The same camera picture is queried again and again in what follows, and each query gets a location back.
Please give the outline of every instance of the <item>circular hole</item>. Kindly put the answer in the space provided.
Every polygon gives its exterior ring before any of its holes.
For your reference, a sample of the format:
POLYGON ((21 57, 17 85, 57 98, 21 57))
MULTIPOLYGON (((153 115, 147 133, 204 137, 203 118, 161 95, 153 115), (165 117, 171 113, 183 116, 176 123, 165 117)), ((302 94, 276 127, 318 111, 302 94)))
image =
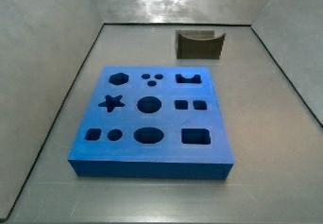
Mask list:
POLYGON ((156 81, 151 80, 151 81, 148 81, 147 84, 148 84, 149 86, 156 86, 156 81))
POLYGON ((121 137, 123 132, 119 129, 112 129, 107 134, 107 138, 109 141, 117 141, 121 137))
POLYGON ((141 128, 135 131, 133 138, 141 144, 155 144, 164 138, 164 132, 156 128, 141 128))
POLYGON ((149 74, 144 74, 144 75, 141 76, 141 78, 143 78, 143 79, 148 79, 148 78, 149 78, 149 74))
POLYGON ((155 75, 155 79, 161 79, 163 77, 164 77, 164 76, 160 75, 160 74, 155 75))
POLYGON ((155 113, 161 108, 161 101, 153 96, 147 96, 137 101, 136 106, 140 112, 155 113))

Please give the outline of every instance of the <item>small round hole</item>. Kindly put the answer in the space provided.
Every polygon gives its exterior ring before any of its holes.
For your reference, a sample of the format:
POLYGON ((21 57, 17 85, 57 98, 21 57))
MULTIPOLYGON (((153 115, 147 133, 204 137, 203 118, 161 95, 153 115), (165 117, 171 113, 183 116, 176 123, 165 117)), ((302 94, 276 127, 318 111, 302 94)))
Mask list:
POLYGON ((155 75, 155 79, 161 79, 163 77, 164 77, 164 76, 160 75, 160 74, 155 75))
POLYGON ((148 79, 148 78, 149 78, 149 74, 144 74, 144 75, 141 76, 141 78, 143 78, 143 79, 148 79))
POLYGON ((123 137, 123 132, 119 129, 112 129, 107 134, 109 141, 117 141, 123 137))
POLYGON ((148 84, 149 86, 156 86, 156 81, 151 80, 151 81, 148 81, 147 84, 148 84))

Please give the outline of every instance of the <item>hexagonal hole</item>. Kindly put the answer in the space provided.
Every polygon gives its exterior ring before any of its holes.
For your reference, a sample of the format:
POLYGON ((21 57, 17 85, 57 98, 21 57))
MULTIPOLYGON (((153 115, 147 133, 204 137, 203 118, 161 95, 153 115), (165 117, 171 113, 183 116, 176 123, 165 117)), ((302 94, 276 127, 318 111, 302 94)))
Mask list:
POLYGON ((121 85, 128 83, 128 75, 124 73, 117 73, 115 75, 112 75, 108 79, 108 83, 113 84, 113 85, 121 85))

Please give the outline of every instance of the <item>square hole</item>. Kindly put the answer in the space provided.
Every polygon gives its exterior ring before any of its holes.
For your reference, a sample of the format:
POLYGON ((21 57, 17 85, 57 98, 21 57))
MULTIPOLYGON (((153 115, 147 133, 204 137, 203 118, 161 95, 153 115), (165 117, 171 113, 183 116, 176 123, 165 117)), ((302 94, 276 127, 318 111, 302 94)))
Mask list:
POLYGON ((196 110, 207 110, 207 102, 204 100, 195 100, 193 106, 196 110))
POLYGON ((101 130, 100 129, 89 129, 85 133, 85 140, 87 141, 97 141, 101 136, 101 130))
POLYGON ((175 108, 177 110, 188 110, 188 102, 187 102, 187 100, 176 100, 175 101, 175 108))
POLYGON ((183 129, 181 142, 187 145, 210 145, 211 137, 208 129, 183 129))

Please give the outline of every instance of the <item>gray floor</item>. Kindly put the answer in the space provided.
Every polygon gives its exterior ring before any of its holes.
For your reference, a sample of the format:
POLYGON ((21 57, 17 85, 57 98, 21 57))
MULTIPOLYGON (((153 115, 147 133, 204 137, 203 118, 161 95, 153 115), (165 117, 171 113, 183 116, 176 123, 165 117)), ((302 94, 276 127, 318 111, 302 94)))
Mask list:
POLYGON ((8 222, 318 223, 322 154, 322 128, 250 27, 105 26, 8 222), (179 29, 226 32, 220 60, 177 60, 179 29), (75 175, 67 154, 104 65, 210 68, 236 157, 227 181, 75 175))
POLYGON ((92 0, 107 24, 251 25, 268 0, 92 0))

